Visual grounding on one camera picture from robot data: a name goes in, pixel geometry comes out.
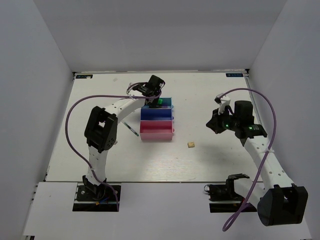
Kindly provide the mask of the black highlighter green cap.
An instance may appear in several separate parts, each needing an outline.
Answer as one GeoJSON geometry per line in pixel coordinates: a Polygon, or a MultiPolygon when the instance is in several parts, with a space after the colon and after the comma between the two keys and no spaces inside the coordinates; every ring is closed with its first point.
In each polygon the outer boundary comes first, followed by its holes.
{"type": "Polygon", "coordinates": [[[162,103],[163,103],[163,99],[159,98],[157,104],[162,105],[162,103]]]}

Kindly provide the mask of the small tan eraser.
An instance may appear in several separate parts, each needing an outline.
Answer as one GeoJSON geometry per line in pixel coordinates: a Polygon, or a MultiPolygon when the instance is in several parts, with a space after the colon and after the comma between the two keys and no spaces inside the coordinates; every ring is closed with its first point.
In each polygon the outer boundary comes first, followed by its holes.
{"type": "Polygon", "coordinates": [[[187,144],[188,148],[194,148],[195,147],[195,143],[194,142],[189,142],[187,144]]]}

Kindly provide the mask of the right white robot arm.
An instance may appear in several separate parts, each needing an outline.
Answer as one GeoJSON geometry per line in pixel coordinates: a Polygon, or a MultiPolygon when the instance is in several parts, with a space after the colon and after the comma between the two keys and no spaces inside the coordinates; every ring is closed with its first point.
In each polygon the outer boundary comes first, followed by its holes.
{"type": "Polygon", "coordinates": [[[261,223],[265,226],[300,224],[303,220],[308,192],[297,186],[285,173],[272,149],[267,132],[255,123],[253,104],[238,100],[230,107],[227,97],[216,98],[219,107],[212,112],[206,124],[215,134],[233,131],[242,146],[251,156],[259,171],[263,186],[256,186],[246,206],[256,208],[261,223]]]}

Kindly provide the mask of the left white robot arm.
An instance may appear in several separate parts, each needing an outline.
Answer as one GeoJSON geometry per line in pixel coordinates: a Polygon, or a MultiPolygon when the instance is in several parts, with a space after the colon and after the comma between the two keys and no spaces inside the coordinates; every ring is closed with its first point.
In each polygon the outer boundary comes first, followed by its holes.
{"type": "Polygon", "coordinates": [[[83,184],[94,199],[105,196],[107,181],[105,169],[108,151],[117,140],[118,124],[145,105],[156,105],[165,81],[152,75],[148,82],[129,86],[126,95],[106,107],[96,106],[91,110],[84,136],[89,149],[89,167],[82,177],[83,184]]]}

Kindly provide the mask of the dark blue bin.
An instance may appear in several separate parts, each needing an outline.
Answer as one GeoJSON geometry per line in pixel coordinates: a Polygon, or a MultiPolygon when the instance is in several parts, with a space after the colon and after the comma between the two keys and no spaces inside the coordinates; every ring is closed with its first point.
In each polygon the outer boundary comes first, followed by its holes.
{"type": "Polygon", "coordinates": [[[171,108],[142,108],[140,110],[141,121],[172,121],[173,119],[171,108]]]}

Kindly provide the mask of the light blue bin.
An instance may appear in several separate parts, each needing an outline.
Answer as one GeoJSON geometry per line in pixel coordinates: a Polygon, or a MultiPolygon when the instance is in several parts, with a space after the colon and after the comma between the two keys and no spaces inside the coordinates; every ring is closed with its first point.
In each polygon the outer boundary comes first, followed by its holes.
{"type": "MultiPolygon", "coordinates": [[[[162,105],[157,105],[157,108],[153,109],[172,109],[173,103],[171,97],[160,97],[159,99],[163,99],[162,105]]],[[[142,109],[150,109],[149,105],[146,104],[142,107],[142,109]]]]}

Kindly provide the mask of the pink bin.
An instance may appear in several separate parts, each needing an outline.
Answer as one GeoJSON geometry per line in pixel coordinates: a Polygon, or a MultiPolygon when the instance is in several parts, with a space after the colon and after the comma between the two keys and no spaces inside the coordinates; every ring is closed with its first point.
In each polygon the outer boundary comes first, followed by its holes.
{"type": "Polygon", "coordinates": [[[143,141],[171,141],[174,131],[172,120],[142,120],[139,135],[143,141]]]}

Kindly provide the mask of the green gel pen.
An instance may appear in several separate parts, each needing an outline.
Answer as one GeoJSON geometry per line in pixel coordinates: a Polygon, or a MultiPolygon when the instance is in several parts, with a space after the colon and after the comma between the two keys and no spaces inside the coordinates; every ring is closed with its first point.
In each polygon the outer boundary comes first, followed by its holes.
{"type": "Polygon", "coordinates": [[[132,133],[134,133],[137,137],[140,136],[140,135],[139,135],[130,125],[128,125],[126,122],[123,122],[123,124],[124,124],[132,133]]]}

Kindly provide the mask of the right corner label sticker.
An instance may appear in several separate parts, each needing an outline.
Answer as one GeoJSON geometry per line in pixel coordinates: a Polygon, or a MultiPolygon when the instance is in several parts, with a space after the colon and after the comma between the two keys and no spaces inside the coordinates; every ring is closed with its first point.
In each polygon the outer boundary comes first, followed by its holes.
{"type": "Polygon", "coordinates": [[[230,72],[225,74],[227,78],[243,78],[243,73],[230,72]]]}

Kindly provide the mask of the corner label sticker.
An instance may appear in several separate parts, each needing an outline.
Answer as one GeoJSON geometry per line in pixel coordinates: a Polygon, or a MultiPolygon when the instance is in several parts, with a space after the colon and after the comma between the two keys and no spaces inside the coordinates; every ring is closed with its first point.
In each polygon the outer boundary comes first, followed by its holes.
{"type": "Polygon", "coordinates": [[[227,78],[243,78],[243,73],[230,72],[225,74],[227,78]]]}
{"type": "Polygon", "coordinates": [[[92,74],[78,74],[75,76],[76,79],[92,79],[92,74]]]}

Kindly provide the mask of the left corner label sticker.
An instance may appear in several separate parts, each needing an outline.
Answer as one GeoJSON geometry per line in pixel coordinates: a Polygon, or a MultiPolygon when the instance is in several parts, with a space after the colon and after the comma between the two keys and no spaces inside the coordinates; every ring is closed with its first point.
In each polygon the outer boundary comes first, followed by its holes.
{"type": "Polygon", "coordinates": [[[78,74],[75,76],[76,79],[92,79],[92,74],[78,74]]]}

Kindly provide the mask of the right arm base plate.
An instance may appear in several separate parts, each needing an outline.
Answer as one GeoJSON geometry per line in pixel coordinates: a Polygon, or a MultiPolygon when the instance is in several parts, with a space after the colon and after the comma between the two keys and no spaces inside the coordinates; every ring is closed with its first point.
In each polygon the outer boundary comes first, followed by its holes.
{"type": "Polygon", "coordinates": [[[252,181],[246,174],[229,175],[224,184],[206,184],[211,213],[235,213],[242,205],[252,181]]]}

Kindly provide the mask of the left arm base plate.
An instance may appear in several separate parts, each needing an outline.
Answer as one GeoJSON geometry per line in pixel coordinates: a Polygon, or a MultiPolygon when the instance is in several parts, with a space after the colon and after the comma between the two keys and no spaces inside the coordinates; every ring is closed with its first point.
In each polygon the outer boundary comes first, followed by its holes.
{"type": "Polygon", "coordinates": [[[73,212],[118,212],[116,197],[106,187],[102,196],[96,197],[84,185],[78,185],[74,197],[73,212]]]}

